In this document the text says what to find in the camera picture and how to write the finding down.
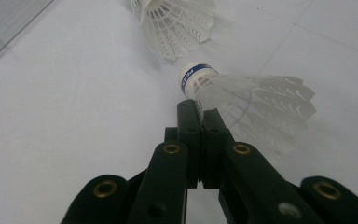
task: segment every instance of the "transparent plastic box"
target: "transparent plastic box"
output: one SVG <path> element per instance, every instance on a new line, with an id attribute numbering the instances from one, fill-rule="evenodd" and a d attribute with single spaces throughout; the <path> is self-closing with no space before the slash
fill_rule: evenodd
<path id="1" fill-rule="evenodd" d="M 0 51 L 53 0 L 0 0 Z"/>

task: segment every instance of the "shuttlecock cork base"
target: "shuttlecock cork base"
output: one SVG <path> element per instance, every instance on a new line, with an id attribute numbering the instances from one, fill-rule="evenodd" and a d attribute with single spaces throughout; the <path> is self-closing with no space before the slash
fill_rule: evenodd
<path id="1" fill-rule="evenodd" d="M 235 140 L 254 145 L 272 163 L 296 149 L 296 136 L 316 112 L 314 92 L 296 77 L 221 75 L 208 64 L 192 63 L 179 83 L 186 98 L 202 110 L 217 108 Z"/>
<path id="2" fill-rule="evenodd" d="M 152 52 L 175 61 L 209 38 L 213 0 L 131 0 Z"/>

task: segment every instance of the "white table surface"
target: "white table surface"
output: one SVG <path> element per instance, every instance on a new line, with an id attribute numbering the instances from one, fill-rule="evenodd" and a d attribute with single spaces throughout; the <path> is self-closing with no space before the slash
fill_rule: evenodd
<path id="1" fill-rule="evenodd" d="M 176 126 L 193 61 L 224 74 L 301 77 L 318 112 L 277 170 L 358 195 L 358 0 L 216 0 L 210 40 L 175 63 L 151 54 L 129 0 L 56 0 L 0 54 L 0 224 L 59 223 L 92 178 L 127 179 Z M 187 223 L 225 223 L 192 189 Z"/>

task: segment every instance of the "shuttlecock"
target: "shuttlecock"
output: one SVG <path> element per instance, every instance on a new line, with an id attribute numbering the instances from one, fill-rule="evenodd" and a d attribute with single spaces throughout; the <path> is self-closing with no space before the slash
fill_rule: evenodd
<path id="1" fill-rule="evenodd" d="M 316 112 L 314 92 L 296 77 L 220 75 L 207 64 L 192 63 L 179 82 L 186 98 L 201 110 L 217 108 L 234 139 L 255 146 L 271 163 L 296 148 L 295 138 Z"/>
<path id="2" fill-rule="evenodd" d="M 209 38 L 213 0 L 131 0 L 152 52 L 175 61 Z"/>

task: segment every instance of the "shuttlecock blue band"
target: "shuttlecock blue band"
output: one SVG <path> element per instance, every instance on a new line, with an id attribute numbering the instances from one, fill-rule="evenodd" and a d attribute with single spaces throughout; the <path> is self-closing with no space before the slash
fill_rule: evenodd
<path id="1" fill-rule="evenodd" d="M 187 72 L 186 74 L 183 76 L 183 79 L 182 79 L 182 84 L 181 84 L 181 87 L 182 87 L 182 92 L 185 93 L 185 86 L 186 86 L 186 83 L 188 81 L 188 79 L 194 74 L 196 73 L 197 71 L 203 69 L 203 68 L 211 68 L 213 69 L 210 65 L 208 64 L 205 64 L 205 63 L 200 63 L 200 64 L 197 64 L 196 66 L 193 66 L 191 67 Z"/>

